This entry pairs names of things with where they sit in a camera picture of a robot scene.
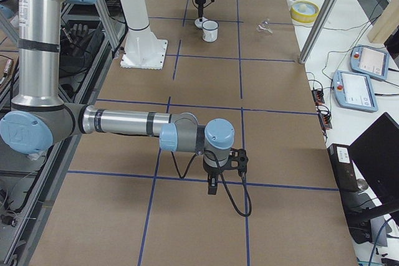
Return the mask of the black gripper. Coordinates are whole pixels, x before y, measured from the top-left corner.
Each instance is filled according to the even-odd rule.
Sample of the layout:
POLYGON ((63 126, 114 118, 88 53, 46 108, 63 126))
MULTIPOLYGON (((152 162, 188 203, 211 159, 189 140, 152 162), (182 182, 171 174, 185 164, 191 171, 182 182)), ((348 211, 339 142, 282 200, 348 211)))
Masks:
POLYGON ((208 195, 216 195, 218 190, 218 178, 221 170, 204 163, 204 170, 208 174, 208 195))
POLYGON ((195 0, 195 4, 198 9, 198 18, 196 20, 197 24, 203 23, 203 9, 204 9, 205 2, 206 2, 206 0, 195 0))

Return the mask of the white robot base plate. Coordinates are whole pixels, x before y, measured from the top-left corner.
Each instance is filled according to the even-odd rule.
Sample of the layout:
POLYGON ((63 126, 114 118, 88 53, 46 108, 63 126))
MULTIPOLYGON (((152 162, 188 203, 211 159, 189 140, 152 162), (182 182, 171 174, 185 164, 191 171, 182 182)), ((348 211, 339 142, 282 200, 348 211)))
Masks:
POLYGON ((155 39, 150 42, 139 38, 127 39, 120 66, 125 69, 161 70, 164 65, 168 41, 155 39))

